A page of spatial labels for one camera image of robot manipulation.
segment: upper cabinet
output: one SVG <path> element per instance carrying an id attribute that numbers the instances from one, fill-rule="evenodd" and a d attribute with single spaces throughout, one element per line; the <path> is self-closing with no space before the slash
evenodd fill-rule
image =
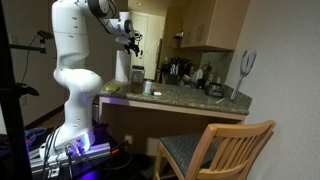
<path id="1" fill-rule="evenodd" d="M 167 9 L 163 31 L 163 45 L 166 47 L 180 47 L 180 39 L 174 37 L 178 32 L 182 31 L 182 10 L 182 7 L 169 7 Z"/>
<path id="2" fill-rule="evenodd" d="M 250 0 L 187 0 L 181 47 L 236 48 Z"/>

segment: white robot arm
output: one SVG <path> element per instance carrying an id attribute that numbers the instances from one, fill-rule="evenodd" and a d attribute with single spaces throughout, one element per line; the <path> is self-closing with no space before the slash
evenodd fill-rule
<path id="1" fill-rule="evenodd" d="M 128 53 L 139 52 L 135 41 L 141 39 L 135 31 L 129 13 L 120 12 L 113 19 L 116 8 L 112 0 L 58 0 L 52 5 L 52 23 L 57 47 L 57 67 L 54 78 L 70 92 L 65 103 L 65 122 L 40 148 L 40 156 L 54 160 L 65 153 L 65 146 L 86 152 L 94 143 L 92 130 L 92 102 L 102 89 L 103 81 L 96 73 L 85 69 L 89 55 L 86 17 L 97 18 L 109 34 L 118 34 L 116 39 L 124 44 Z"/>

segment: jar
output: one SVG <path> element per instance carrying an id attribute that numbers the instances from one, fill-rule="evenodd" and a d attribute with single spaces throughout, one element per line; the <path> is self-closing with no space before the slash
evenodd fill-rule
<path id="1" fill-rule="evenodd" d="M 133 93 L 143 92 L 144 67 L 139 65 L 131 66 L 130 84 Z"/>

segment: chair leg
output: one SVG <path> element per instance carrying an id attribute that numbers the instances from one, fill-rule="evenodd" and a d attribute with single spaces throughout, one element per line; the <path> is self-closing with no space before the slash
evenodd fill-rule
<path id="1" fill-rule="evenodd" d="M 160 165 L 162 160 L 162 144 L 159 144 L 157 155 L 156 155 L 156 162 L 154 167 L 154 174 L 153 174 L 153 180 L 160 180 Z"/>

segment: kitchen appliance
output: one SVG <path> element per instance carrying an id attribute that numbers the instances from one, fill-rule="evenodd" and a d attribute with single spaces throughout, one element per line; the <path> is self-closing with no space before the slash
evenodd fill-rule
<path id="1" fill-rule="evenodd" d="M 206 95 L 214 97 L 223 97 L 223 92 L 222 85 L 214 82 L 207 85 L 204 90 Z"/>
<path id="2" fill-rule="evenodd" d="M 240 79 L 237 87 L 233 90 L 231 94 L 231 100 L 234 100 L 242 79 L 249 74 L 253 66 L 253 63 L 256 59 L 256 56 L 257 56 L 256 50 L 253 48 L 249 48 L 243 53 L 242 59 L 241 59 L 241 65 L 240 65 Z"/>

